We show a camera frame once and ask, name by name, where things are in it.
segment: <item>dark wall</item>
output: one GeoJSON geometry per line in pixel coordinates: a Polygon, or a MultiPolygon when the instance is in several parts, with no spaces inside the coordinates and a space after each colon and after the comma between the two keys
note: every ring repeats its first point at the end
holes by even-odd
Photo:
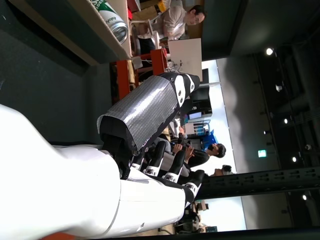
{"type": "Polygon", "coordinates": [[[252,57],[229,57],[217,60],[226,115],[237,171],[248,173],[279,169],[271,142],[262,90],[252,57]],[[258,150],[267,150],[266,158],[258,158],[258,150]]]}
{"type": "Polygon", "coordinates": [[[48,141],[99,141],[97,116],[111,106],[108,64],[89,68],[6,0],[0,57],[0,104],[23,113],[48,141]]]}
{"type": "MultiPolygon", "coordinates": [[[[229,57],[217,60],[228,119],[231,142],[238,173],[279,169],[270,135],[262,90],[253,57],[229,57]],[[266,158],[258,158],[258,150],[268,151],[266,158]]],[[[243,211],[247,229],[291,227],[291,217],[284,193],[244,196],[243,211]]]]}
{"type": "Polygon", "coordinates": [[[204,61],[288,43],[320,15],[318,0],[206,0],[204,6],[204,61]]]}

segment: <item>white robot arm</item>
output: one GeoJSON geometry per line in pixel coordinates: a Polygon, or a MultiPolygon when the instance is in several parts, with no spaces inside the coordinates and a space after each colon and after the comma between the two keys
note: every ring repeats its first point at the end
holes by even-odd
{"type": "Polygon", "coordinates": [[[204,172],[177,184],[181,151],[164,178],[157,177],[161,142],[145,172],[139,169],[146,148],[198,86],[199,78],[186,74],[150,77],[98,119],[102,149],[54,148],[21,113],[0,105],[0,239],[57,232],[113,238],[178,221],[204,172]]]}

